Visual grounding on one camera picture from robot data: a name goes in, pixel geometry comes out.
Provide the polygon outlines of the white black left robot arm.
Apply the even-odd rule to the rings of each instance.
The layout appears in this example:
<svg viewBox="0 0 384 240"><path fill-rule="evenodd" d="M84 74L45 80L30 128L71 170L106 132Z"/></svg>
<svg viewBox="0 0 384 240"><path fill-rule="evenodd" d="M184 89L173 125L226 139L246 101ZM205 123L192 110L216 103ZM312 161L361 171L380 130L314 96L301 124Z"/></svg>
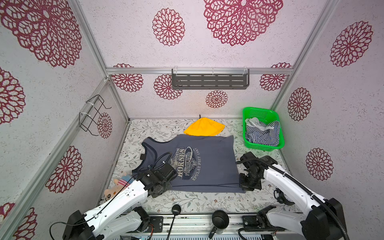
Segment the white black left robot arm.
<svg viewBox="0 0 384 240"><path fill-rule="evenodd" d="M149 229L150 216L142 207L133 206L148 197L162 195L177 176L177 171L168 163L140 172L111 200L84 214L72 213L65 223L63 239L112 240L129 232L145 232Z"/></svg>

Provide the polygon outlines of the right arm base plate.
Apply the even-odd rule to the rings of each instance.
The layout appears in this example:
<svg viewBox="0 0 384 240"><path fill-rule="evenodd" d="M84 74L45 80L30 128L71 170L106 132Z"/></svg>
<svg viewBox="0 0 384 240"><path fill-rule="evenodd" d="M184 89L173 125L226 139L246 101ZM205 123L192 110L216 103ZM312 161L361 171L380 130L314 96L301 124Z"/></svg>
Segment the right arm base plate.
<svg viewBox="0 0 384 240"><path fill-rule="evenodd" d="M261 229L259 215L244 215L242 221L244 229Z"/></svg>

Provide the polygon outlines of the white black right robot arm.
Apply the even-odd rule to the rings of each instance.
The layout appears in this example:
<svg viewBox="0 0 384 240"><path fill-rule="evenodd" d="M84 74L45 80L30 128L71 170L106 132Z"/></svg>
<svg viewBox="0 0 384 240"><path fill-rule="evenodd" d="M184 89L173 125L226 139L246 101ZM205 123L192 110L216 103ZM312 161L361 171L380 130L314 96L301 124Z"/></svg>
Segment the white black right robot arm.
<svg viewBox="0 0 384 240"><path fill-rule="evenodd" d="M289 175L275 160L251 158L239 162L246 173L240 174L240 186L245 191L261 190L262 180L278 189L278 202L295 205L299 213L268 206L256 214L255 225L243 227L242 232L290 231L307 240L348 240L342 204L316 194Z"/></svg>

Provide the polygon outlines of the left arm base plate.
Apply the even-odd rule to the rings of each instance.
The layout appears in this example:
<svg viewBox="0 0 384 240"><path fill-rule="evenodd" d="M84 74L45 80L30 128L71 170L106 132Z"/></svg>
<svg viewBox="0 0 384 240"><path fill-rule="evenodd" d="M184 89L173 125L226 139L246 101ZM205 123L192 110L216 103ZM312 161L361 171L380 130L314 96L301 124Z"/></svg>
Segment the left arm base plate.
<svg viewBox="0 0 384 240"><path fill-rule="evenodd" d="M147 233L162 233L163 232L164 217L150 216Z"/></svg>

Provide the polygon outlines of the grey blue tank top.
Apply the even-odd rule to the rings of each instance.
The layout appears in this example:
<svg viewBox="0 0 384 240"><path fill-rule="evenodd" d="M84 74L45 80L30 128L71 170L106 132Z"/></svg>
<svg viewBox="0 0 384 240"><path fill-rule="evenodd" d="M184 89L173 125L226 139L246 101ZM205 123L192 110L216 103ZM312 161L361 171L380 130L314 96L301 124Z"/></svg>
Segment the grey blue tank top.
<svg viewBox="0 0 384 240"><path fill-rule="evenodd" d="M141 164L133 174L154 169L164 162L178 173L173 191L198 193L244 193L234 153L234 137L177 135L168 142L144 139Z"/></svg>

